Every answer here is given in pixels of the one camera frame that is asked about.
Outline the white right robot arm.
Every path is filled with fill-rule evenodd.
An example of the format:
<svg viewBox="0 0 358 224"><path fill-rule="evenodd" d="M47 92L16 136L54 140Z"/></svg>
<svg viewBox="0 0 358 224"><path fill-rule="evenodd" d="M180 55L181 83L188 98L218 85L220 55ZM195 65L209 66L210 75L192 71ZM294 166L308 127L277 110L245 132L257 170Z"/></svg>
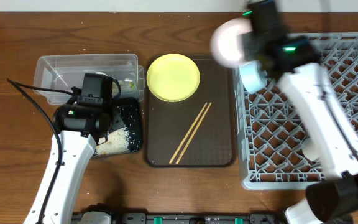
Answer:
<svg viewBox="0 0 358 224"><path fill-rule="evenodd" d="M275 40L241 35L247 61L236 68L255 93L268 78L295 106L320 161L325 180L285 210L287 223L329 223L358 210L358 135L331 87L321 56L305 36Z"/></svg>

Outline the yellow plate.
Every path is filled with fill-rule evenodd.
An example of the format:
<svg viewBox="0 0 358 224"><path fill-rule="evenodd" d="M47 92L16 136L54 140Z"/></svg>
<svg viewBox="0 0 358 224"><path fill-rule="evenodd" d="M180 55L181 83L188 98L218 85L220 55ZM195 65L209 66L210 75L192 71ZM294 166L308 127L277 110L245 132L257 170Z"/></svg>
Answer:
<svg viewBox="0 0 358 224"><path fill-rule="evenodd" d="M199 87L198 66L182 54L166 54L156 58L146 74L147 86L158 99L179 102L193 95Z"/></svg>

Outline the wooden chopstick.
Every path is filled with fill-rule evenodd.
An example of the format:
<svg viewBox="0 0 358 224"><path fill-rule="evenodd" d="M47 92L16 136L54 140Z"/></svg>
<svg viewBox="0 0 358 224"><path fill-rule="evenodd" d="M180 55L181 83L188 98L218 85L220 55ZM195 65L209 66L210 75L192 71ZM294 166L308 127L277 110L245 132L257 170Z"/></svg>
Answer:
<svg viewBox="0 0 358 224"><path fill-rule="evenodd" d="M207 103L206 108L203 110L201 116L199 117L199 119L197 120L195 126L191 130L191 133L188 135L187 139L185 140L184 144L182 145L182 147L180 149L180 152L177 154L177 156L175 158L176 159L176 161L175 161L176 165L179 165L183 155L185 154L185 152L188 149L190 143L192 142L195 134L197 133L199 127L201 126L201 123L203 122L204 117L208 113L208 110L210 109L211 105L212 105L212 102Z"/></svg>
<svg viewBox="0 0 358 224"><path fill-rule="evenodd" d="M202 107L202 109L200 110L200 112L198 113L197 117L195 118L195 120L193 121L192 125L190 126L189 130L186 132L184 138L181 140L181 143L179 144L179 146L177 147L176 151L174 152L173 156L171 157L171 159L169 160L169 164L172 164L174 158L176 158L177 154L180 152L180 149L182 147L182 145L184 144L185 140L187 139L188 135L191 133L191 130L193 129L193 127L195 126L197 120L199 119L199 117L201 116L203 110L206 108L207 103L204 104L204 106Z"/></svg>

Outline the white bowl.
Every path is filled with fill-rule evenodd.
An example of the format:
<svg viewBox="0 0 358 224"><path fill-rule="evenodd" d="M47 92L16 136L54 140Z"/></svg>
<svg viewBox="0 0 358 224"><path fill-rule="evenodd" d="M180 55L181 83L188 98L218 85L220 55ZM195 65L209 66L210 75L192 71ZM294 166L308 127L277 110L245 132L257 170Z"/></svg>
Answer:
<svg viewBox="0 0 358 224"><path fill-rule="evenodd" d="M231 19L220 25L213 33L210 42L211 53L218 64L236 68L248 62L242 35L252 32L250 20Z"/></svg>

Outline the clear plastic bin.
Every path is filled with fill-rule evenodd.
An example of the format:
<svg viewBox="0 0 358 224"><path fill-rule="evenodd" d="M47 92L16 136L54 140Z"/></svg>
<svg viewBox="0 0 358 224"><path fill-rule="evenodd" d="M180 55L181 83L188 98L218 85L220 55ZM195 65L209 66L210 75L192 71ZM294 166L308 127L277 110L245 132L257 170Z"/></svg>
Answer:
<svg viewBox="0 0 358 224"><path fill-rule="evenodd" d="M144 99L144 68L135 54L48 55L37 61L33 86L60 91L81 88L86 73L103 72L116 80L130 78L133 91L122 91L121 97Z"/></svg>

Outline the light blue bowl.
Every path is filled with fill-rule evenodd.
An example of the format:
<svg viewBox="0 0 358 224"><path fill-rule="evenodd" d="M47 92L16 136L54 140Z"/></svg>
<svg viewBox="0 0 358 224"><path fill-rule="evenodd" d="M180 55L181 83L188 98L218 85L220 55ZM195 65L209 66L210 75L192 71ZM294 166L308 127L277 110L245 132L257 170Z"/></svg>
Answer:
<svg viewBox="0 0 358 224"><path fill-rule="evenodd" d="M246 91L254 94L265 88L267 84L267 72L261 69L258 61L248 62L239 67L239 75Z"/></svg>

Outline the grey dishwasher rack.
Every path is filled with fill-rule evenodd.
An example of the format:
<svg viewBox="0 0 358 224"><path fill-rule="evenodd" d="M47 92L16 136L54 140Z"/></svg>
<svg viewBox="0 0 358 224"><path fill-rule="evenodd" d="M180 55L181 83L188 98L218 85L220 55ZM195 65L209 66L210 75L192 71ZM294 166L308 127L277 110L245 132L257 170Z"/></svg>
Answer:
<svg viewBox="0 0 358 224"><path fill-rule="evenodd" d="M330 80L358 134L358 33L309 33ZM302 153L306 129L287 97L268 81L251 94L238 70L232 76L237 116L241 185L247 190L305 189L324 179L318 162Z"/></svg>

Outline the white cup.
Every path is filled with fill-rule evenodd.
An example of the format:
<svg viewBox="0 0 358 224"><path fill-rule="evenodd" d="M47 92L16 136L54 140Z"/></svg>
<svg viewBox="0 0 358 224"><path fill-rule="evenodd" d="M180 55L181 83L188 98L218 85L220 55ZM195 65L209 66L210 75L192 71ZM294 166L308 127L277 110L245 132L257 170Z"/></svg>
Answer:
<svg viewBox="0 0 358 224"><path fill-rule="evenodd" d="M319 161L319 148L317 141L312 138L305 139L303 141L302 153L308 160L312 162Z"/></svg>

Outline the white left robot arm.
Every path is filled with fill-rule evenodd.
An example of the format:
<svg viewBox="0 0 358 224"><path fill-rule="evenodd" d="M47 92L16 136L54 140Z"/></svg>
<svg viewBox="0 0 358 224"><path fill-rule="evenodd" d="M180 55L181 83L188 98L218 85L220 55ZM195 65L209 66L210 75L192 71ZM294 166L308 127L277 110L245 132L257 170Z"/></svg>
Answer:
<svg viewBox="0 0 358 224"><path fill-rule="evenodd" d="M47 168L26 223L70 223L85 169L92 157L130 151L128 118L122 106L65 104L53 117L54 136Z"/></svg>

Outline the dark brown serving tray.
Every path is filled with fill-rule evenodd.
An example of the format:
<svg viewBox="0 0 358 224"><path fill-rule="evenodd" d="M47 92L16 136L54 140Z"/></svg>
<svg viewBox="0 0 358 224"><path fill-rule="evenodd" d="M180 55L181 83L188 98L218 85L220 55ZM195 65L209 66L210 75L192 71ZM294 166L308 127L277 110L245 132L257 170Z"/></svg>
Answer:
<svg viewBox="0 0 358 224"><path fill-rule="evenodd" d="M201 80L188 99L170 103L146 92L144 158L152 167L226 167L236 158L232 70L210 55L190 55ZM169 160L205 103L212 102L179 165Z"/></svg>

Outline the green clear plastic wrapper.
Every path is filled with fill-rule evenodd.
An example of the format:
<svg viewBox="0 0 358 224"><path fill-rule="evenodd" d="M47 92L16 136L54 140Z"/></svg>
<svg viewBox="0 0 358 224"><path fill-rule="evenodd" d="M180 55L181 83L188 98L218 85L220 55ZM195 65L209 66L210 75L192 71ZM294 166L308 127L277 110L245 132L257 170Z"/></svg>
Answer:
<svg viewBox="0 0 358 224"><path fill-rule="evenodd" d="M133 91L135 88L135 83L130 78L119 80L119 84L122 91Z"/></svg>

